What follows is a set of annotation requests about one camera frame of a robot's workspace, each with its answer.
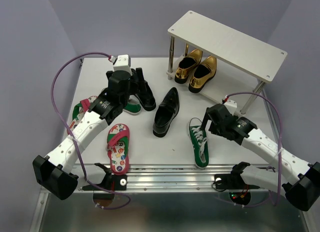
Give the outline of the pink flip-flop front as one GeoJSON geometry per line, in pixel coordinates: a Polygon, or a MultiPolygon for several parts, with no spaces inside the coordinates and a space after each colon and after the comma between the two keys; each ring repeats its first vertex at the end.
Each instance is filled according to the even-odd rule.
{"type": "Polygon", "coordinates": [[[124,175],[130,168],[130,130],[125,124],[115,124],[108,132],[106,151],[110,169],[115,175],[124,175]]]}

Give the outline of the white two-tier shoe shelf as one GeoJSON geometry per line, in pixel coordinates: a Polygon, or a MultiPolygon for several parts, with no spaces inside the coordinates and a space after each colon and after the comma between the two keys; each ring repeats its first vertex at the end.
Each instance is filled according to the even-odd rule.
{"type": "Polygon", "coordinates": [[[204,56],[217,58],[217,75],[200,92],[220,103],[231,93],[259,93],[271,83],[283,64],[287,52],[245,33],[228,27],[192,10],[168,30],[170,35],[167,76],[172,79],[182,56],[174,59],[175,41],[198,48],[204,56]]]}

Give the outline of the black loafer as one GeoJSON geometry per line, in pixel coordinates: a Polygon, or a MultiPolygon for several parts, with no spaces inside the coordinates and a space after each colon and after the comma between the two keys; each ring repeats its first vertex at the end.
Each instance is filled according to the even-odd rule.
{"type": "Polygon", "coordinates": [[[178,90],[175,87],[172,87],[158,106],[154,117],[152,132],[159,138],[162,138],[167,134],[171,122],[179,112],[180,99],[178,94],[178,90]]]}
{"type": "Polygon", "coordinates": [[[138,91],[135,97],[139,100],[144,110],[153,111],[156,108],[156,100],[147,81],[140,80],[138,82],[138,91]]]}

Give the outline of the pink flip-flop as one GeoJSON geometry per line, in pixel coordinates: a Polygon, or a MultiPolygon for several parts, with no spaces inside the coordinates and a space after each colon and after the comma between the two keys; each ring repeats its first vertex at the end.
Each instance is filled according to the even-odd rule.
{"type": "Polygon", "coordinates": [[[110,169],[115,175],[124,175],[130,168],[130,130],[125,124],[115,124],[108,132],[106,151],[110,169]]]}
{"type": "Polygon", "coordinates": [[[97,96],[91,96],[87,99],[81,100],[76,104],[72,111],[72,121],[69,124],[69,129],[73,131],[76,126],[80,123],[81,119],[84,117],[84,114],[88,111],[90,105],[97,99],[97,96]]]}

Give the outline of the pink flip-flop left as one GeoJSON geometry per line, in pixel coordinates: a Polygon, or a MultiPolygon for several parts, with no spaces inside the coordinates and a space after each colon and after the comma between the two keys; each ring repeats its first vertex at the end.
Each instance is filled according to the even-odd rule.
{"type": "Polygon", "coordinates": [[[84,114],[88,111],[90,105],[97,99],[97,96],[91,96],[87,99],[81,100],[76,104],[72,111],[72,121],[69,124],[69,129],[73,131],[76,126],[80,123],[81,119],[84,117],[84,114]]]}

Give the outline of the left gold loafer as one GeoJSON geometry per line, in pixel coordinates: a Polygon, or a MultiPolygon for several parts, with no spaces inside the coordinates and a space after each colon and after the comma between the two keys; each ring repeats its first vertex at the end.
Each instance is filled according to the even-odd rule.
{"type": "Polygon", "coordinates": [[[190,73],[200,64],[202,56],[203,52],[200,49],[194,49],[186,55],[178,64],[174,81],[178,84],[186,83],[190,73]]]}

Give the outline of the gold loafer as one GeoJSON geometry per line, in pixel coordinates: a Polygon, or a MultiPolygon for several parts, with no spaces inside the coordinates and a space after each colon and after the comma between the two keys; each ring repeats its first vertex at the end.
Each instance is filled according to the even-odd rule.
{"type": "Polygon", "coordinates": [[[217,59],[214,56],[209,56],[203,60],[196,68],[188,89],[191,93],[199,93],[207,82],[214,78],[217,72],[217,59]]]}
{"type": "Polygon", "coordinates": [[[178,64],[174,81],[178,84],[186,83],[190,73],[200,64],[202,56],[203,52],[200,49],[194,49],[186,55],[178,64]]]}

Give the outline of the green sneaker with laces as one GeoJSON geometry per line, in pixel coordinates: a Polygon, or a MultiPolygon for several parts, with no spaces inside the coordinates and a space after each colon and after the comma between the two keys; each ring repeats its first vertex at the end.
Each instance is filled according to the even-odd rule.
{"type": "Polygon", "coordinates": [[[206,131],[201,129],[202,121],[193,117],[190,119],[187,131],[192,143],[195,165],[204,169],[209,164],[209,148],[206,131]]]}

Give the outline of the right gold loafer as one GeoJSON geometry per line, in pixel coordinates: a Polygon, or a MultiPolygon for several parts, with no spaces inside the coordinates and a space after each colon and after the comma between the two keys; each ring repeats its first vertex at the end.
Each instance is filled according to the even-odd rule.
{"type": "Polygon", "coordinates": [[[214,78],[217,72],[217,59],[214,56],[209,56],[203,60],[196,68],[188,89],[191,93],[199,93],[207,82],[214,78]]]}

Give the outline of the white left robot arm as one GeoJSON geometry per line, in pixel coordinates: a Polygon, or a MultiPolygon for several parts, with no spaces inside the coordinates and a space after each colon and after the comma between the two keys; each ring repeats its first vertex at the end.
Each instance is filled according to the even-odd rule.
{"type": "Polygon", "coordinates": [[[129,97],[144,90],[141,68],[128,73],[123,70],[108,71],[108,87],[89,106],[75,129],[45,157],[37,156],[32,166],[37,182],[60,200],[67,199],[77,188],[92,185],[98,190],[111,189],[112,174],[101,163],[82,167],[73,172],[76,161],[94,138],[106,129],[126,107],[129,97]]]}

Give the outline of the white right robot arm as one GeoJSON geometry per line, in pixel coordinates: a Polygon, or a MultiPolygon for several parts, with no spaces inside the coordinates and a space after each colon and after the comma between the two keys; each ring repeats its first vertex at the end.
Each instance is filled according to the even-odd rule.
{"type": "Polygon", "coordinates": [[[223,104],[207,108],[201,128],[210,121],[209,131],[252,151],[276,171],[259,169],[250,163],[240,162],[228,174],[219,174],[219,190],[263,188],[279,192],[301,211],[308,211],[320,196],[320,164],[302,160],[286,149],[278,148],[255,123],[245,117],[232,115],[223,104]]]}

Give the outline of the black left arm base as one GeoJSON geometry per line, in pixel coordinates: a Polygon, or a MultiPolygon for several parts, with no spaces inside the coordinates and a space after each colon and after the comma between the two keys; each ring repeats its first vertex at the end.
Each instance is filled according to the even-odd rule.
{"type": "Polygon", "coordinates": [[[127,189],[128,177],[124,175],[115,175],[111,169],[101,163],[94,163],[87,167],[89,177],[92,177],[93,183],[103,189],[110,191],[125,191],[127,189]]]}

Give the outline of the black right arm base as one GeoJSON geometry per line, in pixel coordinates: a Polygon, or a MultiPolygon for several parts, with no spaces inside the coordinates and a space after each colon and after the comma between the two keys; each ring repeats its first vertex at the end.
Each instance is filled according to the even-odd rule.
{"type": "Polygon", "coordinates": [[[225,190],[259,189],[256,185],[247,185],[241,177],[244,169],[248,166],[250,166],[250,163],[240,162],[233,166],[229,174],[215,174],[211,187],[218,192],[225,190]]]}

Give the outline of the aluminium rail frame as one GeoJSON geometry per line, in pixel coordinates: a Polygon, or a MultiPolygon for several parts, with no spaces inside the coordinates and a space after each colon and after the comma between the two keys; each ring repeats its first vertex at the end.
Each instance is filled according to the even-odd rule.
{"type": "Polygon", "coordinates": [[[309,213],[286,201],[265,203],[265,190],[251,192],[249,208],[227,203],[227,192],[211,184],[229,165],[198,170],[191,165],[132,166],[127,191],[131,203],[115,197],[121,208],[104,211],[94,206],[98,192],[78,189],[61,201],[41,189],[32,232],[313,232],[309,213]]]}

